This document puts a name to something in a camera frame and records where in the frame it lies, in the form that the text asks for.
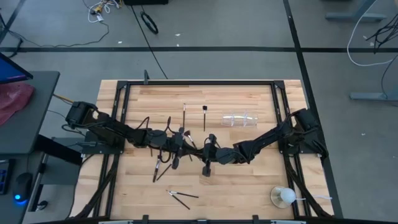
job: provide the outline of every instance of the gray desk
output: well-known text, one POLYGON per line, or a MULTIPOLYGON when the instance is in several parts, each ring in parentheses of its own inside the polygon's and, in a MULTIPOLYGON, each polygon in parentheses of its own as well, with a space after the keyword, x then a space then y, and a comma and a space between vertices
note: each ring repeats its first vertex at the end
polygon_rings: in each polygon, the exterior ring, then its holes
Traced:
POLYGON ((33 151, 60 76, 59 72, 31 72, 31 74, 33 79, 25 82, 34 86, 35 91, 28 105, 0 126, 0 154, 2 154, 0 158, 4 157, 4 154, 15 156, 33 151))
POLYGON ((19 174, 27 171, 34 175, 35 180, 44 157, 43 152, 33 152, 33 149, 60 74, 58 72, 31 72, 31 74, 34 79, 26 82, 35 87, 35 92, 29 104, 0 126, 0 159, 16 160, 8 192, 6 195, 0 195, 0 223, 22 222, 27 205, 15 203, 12 197, 13 183, 19 174))

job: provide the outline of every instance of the desk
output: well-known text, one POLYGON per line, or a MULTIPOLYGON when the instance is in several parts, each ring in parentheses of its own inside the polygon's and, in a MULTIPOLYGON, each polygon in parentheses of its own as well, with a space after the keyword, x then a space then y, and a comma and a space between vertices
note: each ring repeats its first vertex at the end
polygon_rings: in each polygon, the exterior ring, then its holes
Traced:
POLYGON ((60 75, 58 72, 31 72, 31 74, 34 78, 25 81, 35 88, 29 104, 0 126, 0 159, 16 160, 7 194, 0 195, 2 223, 20 223, 25 214, 27 206, 14 203, 12 187, 17 176, 27 171, 34 176, 32 186, 35 184, 44 153, 32 151, 60 75))
MULTIPOLYGON (((97 101, 100 111, 112 113, 117 82, 101 82, 97 101)), ((307 107, 300 80, 284 80, 284 83, 290 110, 307 107)), ((116 119, 121 117, 123 100, 123 97, 119 99, 116 119)), ((150 116, 150 128, 164 129, 167 118, 171 116, 170 128, 177 130, 182 125, 183 103, 187 105, 185 127, 191 131, 198 147, 203 146, 203 140, 209 133, 217 136, 221 147, 231 147, 232 143, 254 139, 277 124, 271 88, 264 85, 134 85, 130 89, 126 124, 136 127, 150 116), (208 106, 206 132, 203 132, 203 105, 208 106), (255 111, 259 118, 257 126, 222 126, 223 111, 230 110, 255 111)), ((301 154, 300 158, 309 191, 314 195, 328 196, 320 159, 314 154, 301 154)), ((81 168, 71 216, 80 212, 95 192, 102 160, 102 155, 95 155, 81 168)), ((156 156, 151 157, 149 149, 137 149, 126 143, 124 154, 119 160, 111 219, 140 220, 143 215, 149 215, 151 220, 250 220, 255 214, 260 219, 293 219, 291 208, 279 209, 273 206, 269 197, 273 187, 287 187, 284 160, 276 143, 264 148, 250 165, 212 163, 211 177, 202 176, 202 162, 197 158, 191 162, 185 156, 181 158, 177 170, 169 169, 159 181, 152 183, 155 163, 156 156), (191 210, 187 210, 166 189, 200 198, 178 195, 191 207, 191 210)), ((161 164, 159 173, 166 167, 167 164, 161 164)), ((107 192, 103 195, 102 211, 107 192)), ((329 200, 316 200, 325 211, 333 214, 329 200)), ((298 207, 303 215, 302 202, 298 203, 298 207)))

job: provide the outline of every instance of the red cloth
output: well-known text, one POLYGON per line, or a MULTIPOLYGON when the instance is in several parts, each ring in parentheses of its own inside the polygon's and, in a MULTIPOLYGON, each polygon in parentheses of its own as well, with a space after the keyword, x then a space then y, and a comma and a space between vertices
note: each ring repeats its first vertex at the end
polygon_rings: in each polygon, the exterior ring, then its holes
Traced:
POLYGON ((0 125, 25 107, 34 90, 31 85, 21 82, 0 85, 0 125))

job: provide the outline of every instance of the clear plastic container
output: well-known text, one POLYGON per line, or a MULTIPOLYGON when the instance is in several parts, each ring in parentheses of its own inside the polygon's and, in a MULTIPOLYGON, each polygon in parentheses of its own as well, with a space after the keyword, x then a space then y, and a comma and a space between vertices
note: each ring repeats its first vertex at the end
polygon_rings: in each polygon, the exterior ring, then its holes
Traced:
POLYGON ((258 116, 251 111, 225 111, 221 124, 230 127, 253 127, 257 125, 258 116))

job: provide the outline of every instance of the white cable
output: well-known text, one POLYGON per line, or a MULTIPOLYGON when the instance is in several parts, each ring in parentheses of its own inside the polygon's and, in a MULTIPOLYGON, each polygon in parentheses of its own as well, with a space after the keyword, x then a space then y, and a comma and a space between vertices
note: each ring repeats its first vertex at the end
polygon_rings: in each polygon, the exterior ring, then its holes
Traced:
MULTIPOLYGON (((95 22, 99 22, 99 20, 97 19, 97 20, 95 20, 95 21, 91 21, 90 20, 90 15, 91 15, 91 9, 92 8, 94 8, 94 6, 97 6, 97 5, 99 5, 99 4, 102 4, 103 3, 103 1, 101 0, 99 3, 97 3, 97 4, 94 4, 94 5, 92 5, 89 9, 88 9, 88 17, 87 17, 87 19, 88 19, 88 22, 90 22, 90 23, 95 23, 95 22)), ((111 2, 107 2, 107 3, 105 3, 105 5, 104 5, 104 9, 105 9, 105 12, 106 13, 110 13, 111 12, 111 8, 109 8, 109 6, 108 5, 110 5, 110 6, 113 6, 114 4, 113 3, 111 3, 111 2)))
POLYGON ((374 5, 374 3, 371 4, 371 6, 369 7, 369 9, 366 10, 366 12, 358 19, 358 22, 355 24, 354 29, 353 29, 353 33, 351 34, 351 37, 349 38, 349 41, 348 41, 348 44, 347 44, 347 54, 348 54, 349 59, 350 59, 355 65, 361 66, 361 67, 368 67, 368 66, 374 66, 374 65, 384 65, 384 64, 387 64, 387 63, 392 62, 392 59, 391 59, 391 60, 389 60, 389 61, 387 61, 387 62, 379 62, 379 63, 372 63, 372 64, 365 64, 365 65, 363 65, 363 64, 360 64, 360 63, 355 62, 355 61, 351 58, 351 55, 349 54, 349 45, 350 45, 350 43, 351 43, 351 41, 352 41, 352 39, 353 39, 355 30, 356 30, 356 28, 357 28, 359 22, 361 22, 361 19, 363 18, 363 16, 365 16, 365 14, 368 13, 368 11, 370 10, 370 8, 372 8, 372 6, 374 5))

